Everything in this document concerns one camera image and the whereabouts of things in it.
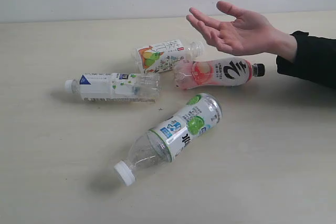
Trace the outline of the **open bare human hand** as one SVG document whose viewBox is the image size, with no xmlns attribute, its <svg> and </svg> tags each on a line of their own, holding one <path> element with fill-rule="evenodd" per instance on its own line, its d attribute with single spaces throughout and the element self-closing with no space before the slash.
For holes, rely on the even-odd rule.
<svg viewBox="0 0 336 224">
<path fill-rule="evenodd" d="M 186 19 L 203 36 L 208 45 L 234 56 L 261 53 L 278 55 L 294 62 L 297 41 L 294 36 L 276 29 L 260 13 L 219 1 L 216 7 L 222 13 L 235 17 L 233 22 L 222 22 L 191 7 Z"/>
</svg>

